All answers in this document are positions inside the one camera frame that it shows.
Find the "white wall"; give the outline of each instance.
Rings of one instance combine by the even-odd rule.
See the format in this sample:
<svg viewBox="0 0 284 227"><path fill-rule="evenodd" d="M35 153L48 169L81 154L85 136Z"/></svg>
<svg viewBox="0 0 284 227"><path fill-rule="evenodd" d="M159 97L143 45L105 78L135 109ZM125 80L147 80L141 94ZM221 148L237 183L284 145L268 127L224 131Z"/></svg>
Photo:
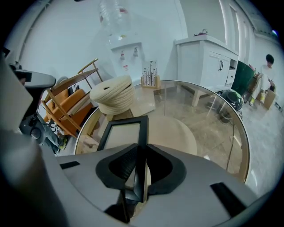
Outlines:
<svg viewBox="0 0 284 227"><path fill-rule="evenodd" d="M255 51L252 65L256 67L256 70L261 65L266 64L265 57L267 54L271 54L274 57L273 69L275 71L275 84L277 86L276 94L279 96L277 102L280 106L284 105L284 52L280 45L268 41L263 38L255 37Z"/></svg>
<svg viewBox="0 0 284 227"><path fill-rule="evenodd" d="M98 58L97 67L103 79L115 77L105 46L107 36L99 21L98 4L99 0L52 1L27 39L20 60L23 68L58 79L76 75L83 66ZM176 79L174 39L183 37L175 1L131 0L129 12L132 28L142 38L146 60L158 60L162 79ZM96 74L91 77L91 85L99 82ZM84 81L81 87L89 90Z"/></svg>
<svg viewBox="0 0 284 227"><path fill-rule="evenodd" d="M224 43L225 25L219 0L180 0L188 36L206 28L208 34Z"/></svg>
<svg viewBox="0 0 284 227"><path fill-rule="evenodd" d="M49 1L50 0L35 1L15 24L4 44L4 47L11 51L9 56L6 58L7 63L15 63L15 61L19 61L27 34L29 33L33 22L46 7Z"/></svg>
<svg viewBox="0 0 284 227"><path fill-rule="evenodd" d="M226 44L239 52L239 61L250 64L254 55L254 33L252 24L234 0L220 0L224 15ZM233 12L237 13L237 23Z"/></svg>

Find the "wooden chair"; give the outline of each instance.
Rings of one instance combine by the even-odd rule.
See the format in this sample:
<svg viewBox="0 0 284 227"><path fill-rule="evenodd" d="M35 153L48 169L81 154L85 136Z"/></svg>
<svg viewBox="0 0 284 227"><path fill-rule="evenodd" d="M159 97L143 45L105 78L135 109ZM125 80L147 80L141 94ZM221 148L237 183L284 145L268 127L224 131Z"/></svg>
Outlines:
<svg viewBox="0 0 284 227"><path fill-rule="evenodd" d="M93 65L94 68L95 68L95 70L96 70L96 72L97 72L97 74L98 74L98 76L99 76L99 78L100 78L100 80L101 80L101 82L103 82L103 80L102 80L102 78L101 78L101 75L99 74L99 70L98 70L98 68L97 68L96 65L95 65L95 62L96 62L97 60L98 60L98 59L95 59L95 60L91 61L89 64L87 64L85 67L83 67L83 68L78 72L78 74L79 74L79 73L83 73L83 70L84 70L84 69L88 68L90 65ZM92 89L92 87L91 87L90 83L88 82L87 78L85 78L85 80L87 81L89 87Z"/></svg>
<svg viewBox="0 0 284 227"><path fill-rule="evenodd" d="M68 89L70 86L78 83L79 81L82 80L86 80L87 81L87 77L90 76L91 74L93 74L94 72L98 72L98 69L95 67L95 69L90 70L90 71L86 71L83 72L83 70L86 68L84 67L76 76L73 76L67 80L62 81L60 84L52 87L51 89L47 89L47 96L45 98L45 100L42 100L42 104L44 106L44 108L47 110L47 112L50 114L51 118L54 120L54 122L61 127L64 131L66 131L68 134L72 135L73 137L77 138L77 136L70 132L70 130L68 128L66 128L63 124L62 121L63 120L68 120L77 130L81 130L81 127L71 118L72 115L74 115L76 112L80 111L82 108L84 108L84 106L86 105L87 102L90 102L90 97L89 97L89 93L85 94L80 101L78 101L70 110L68 110L68 112L66 112L64 110L64 108L60 105L60 103L56 100L56 95L58 95L59 93L61 93L62 91L64 91L65 89ZM49 107L47 106L47 103L52 100L55 104L55 107L58 107L59 110L62 112L63 117L61 117L60 119L58 119L53 112L49 109Z"/></svg>

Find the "round glass tabletop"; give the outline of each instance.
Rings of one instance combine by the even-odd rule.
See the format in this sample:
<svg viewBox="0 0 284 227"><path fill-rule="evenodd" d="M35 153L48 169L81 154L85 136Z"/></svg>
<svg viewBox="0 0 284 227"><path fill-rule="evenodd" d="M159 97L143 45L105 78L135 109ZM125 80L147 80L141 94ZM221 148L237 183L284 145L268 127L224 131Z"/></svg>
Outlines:
<svg viewBox="0 0 284 227"><path fill-rule="evenodd" d="M158 89L135 86L131 111L109 119L97 108L85 122L75 154L94 152L109 120L148 115L148 142L211 160L245 182L249 169L249 142L239 112L216 93L180 81L161 81ZM118 133L120 145L128 144Z"/></svg>

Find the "marble floor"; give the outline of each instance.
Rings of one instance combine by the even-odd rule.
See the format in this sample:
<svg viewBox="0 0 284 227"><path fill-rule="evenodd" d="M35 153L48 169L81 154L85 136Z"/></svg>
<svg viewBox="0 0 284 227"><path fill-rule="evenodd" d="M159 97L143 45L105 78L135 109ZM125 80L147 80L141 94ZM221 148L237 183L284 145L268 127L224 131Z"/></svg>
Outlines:
<svg viewBox="0 0 284 227"><path fill-rule="evenodd" d="M155 96L155 114L174 117L184 123L197 142L197 155L217 163L228 172L238 173L242 158L239 128L234 127L235 143L232 146L233 125L223 124L214 111L209 112L206 104L212 100L207 96L199 100L196 107L189 105L192 96L168 93L165 105L164 96ZM273 189L284 163L284 116L275 107L266 110L259 103L253 107L244 104L242 109L243 123L250 143L250 168L246 184L258 195ZM75 147L75 139L70 138L67 147L58 155L71 155Z"/></svg>
<svg viewBox="0 0 284 227"><path fill-rule="evenodd" d="M250 142L251 168L246 184L262 196L277 184L284 166L284 115L274 105L265 109L256 100L243 106Z"/></svg>

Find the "orange cushion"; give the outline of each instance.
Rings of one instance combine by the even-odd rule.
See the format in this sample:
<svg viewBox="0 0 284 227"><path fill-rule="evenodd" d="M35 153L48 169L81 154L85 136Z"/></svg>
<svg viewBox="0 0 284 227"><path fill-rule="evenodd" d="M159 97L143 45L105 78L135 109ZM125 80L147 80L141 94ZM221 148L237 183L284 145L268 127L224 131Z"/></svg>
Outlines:
<svg viewBox="0 0 284 227"><path fill-rule="evenodd" d="M66 98L62 103L60 103L60 105L66 112L68 112L84 95L84 90L79 89L68 98ZM57 119L60 119L63 116L63 113L59 110L58 107L56 107L52 112Z"/></svg>
<svg viewBox="0 0 284 227"><path fill-rule="evenodd" d="M60 92L58 95L55 96L55 98L56 98L58 103L62 103L66 98L68 98L68 89L65 89L64 91ZM48 103L47 106L51 111L54 111L55 104L52 100ZM46 111L46 115L47 115L48 119L50 120L51 116L47 111Z"/></svg>
<svg viewBox="0 0 284 227"><path fill-rule="evenodd" d="M55 98L58 103L62 103L66 98L68 98L68 89L65 89L64 91L60 92L58 95L55 96Z"/></svg>

